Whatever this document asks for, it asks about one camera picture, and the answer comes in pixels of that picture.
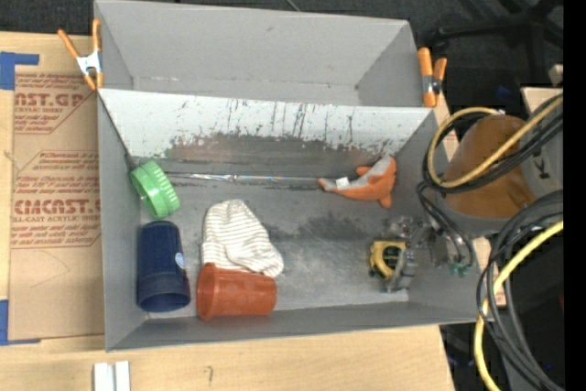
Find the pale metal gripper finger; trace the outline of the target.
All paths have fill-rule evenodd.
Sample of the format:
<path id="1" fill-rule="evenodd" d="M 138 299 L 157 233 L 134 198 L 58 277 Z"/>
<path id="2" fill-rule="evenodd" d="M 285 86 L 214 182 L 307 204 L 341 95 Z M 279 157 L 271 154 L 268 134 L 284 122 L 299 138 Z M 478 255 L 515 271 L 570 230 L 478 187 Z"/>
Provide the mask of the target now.
<path id="1" fill-rule="evenodd" d="M 385 290 L 395 292 L 403 289 L 409 289 L 413 279 L 416 276 L 418 264 L 406 263 L 397 266 L 394 274 L 386 282 Z"/>
<path id="2" fill-rule="evenodd" d="M 411 247 L 410 243 L 405 243 L 404 246 L 399 248 L 396 260 L 396 266 L 415 266 L 416 265 L 416 253 Z"/>

